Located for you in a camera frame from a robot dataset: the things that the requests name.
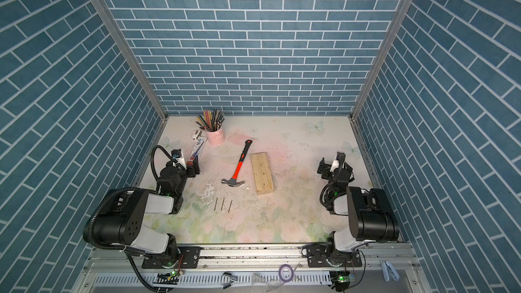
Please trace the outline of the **light wooden nail block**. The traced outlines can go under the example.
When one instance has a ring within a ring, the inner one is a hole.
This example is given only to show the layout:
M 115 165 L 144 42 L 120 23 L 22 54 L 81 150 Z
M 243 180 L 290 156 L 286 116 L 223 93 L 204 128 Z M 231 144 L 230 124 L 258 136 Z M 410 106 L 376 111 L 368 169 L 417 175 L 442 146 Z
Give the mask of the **light wooden nail block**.
M 271 175 L 267 153 L 254 153 L 250 156 L 257 195 L 274 193 L 274 182 Z

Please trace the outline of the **red black claw hammer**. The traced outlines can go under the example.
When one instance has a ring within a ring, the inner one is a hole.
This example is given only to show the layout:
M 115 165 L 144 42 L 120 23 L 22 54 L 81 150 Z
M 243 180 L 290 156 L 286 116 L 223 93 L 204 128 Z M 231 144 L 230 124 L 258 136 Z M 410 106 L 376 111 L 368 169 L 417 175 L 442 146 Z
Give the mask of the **red black claw hammer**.
M 244 163 L 244 160 L 245 160 L 245 158 L 247 156 L 247 153 L 248 153 L 248 150 L 249 150 L 251 144 L 252 144 L 252 140 L 251 139 L 248 139 L 248 140 L 245 141 L 244 148 L 242 150 L 240 159 L 239 159 L 239 161 L 237 163 L 237 166 L 236 166 L 235 172 L 233 173 L 233 176 L 230 179 L 222 179 L 221 180 L 222 184 L 226 184 L 229 187 L 240 187 L 240 186 L 242 186 L 245 183 L 244 181 L 238 181 L 237 178 L 239 176 L 240 170 L 242 168 L 242 165 Z

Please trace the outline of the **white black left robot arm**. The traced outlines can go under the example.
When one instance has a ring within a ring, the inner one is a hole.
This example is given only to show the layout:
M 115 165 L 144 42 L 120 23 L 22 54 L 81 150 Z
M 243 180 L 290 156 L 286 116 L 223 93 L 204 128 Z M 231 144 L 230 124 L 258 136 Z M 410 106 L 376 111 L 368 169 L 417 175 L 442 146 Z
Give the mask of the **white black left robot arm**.
M 180 254 L 175 236 L 143 224 L 146 215 L 178 214 L 187 179 L 200 173 L 198 160 L 187 167 L 169 161 L 157 179 L 159 192 L 129 187 L 108 192 L 84 227 L 83 238 L 98 249 L 174 260 Z

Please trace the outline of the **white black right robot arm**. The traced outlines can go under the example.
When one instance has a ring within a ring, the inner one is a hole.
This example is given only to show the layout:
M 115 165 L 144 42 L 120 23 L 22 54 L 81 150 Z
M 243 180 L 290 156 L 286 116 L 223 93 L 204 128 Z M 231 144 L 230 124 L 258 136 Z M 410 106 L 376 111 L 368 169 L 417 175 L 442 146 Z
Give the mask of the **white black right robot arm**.
M 343 153 L 338 153 L 332 164 L 322 160 L 317 168 L 327 181 L 319 196 L 320 204 L 330 214 L 348 218 L 348 227 L 331 232 L 322 257 L 333 267 L 356 267 L 359 248 L 397 241 L 400 227 L 385 191 L 354 187 L 353 168 L 344 158 Z

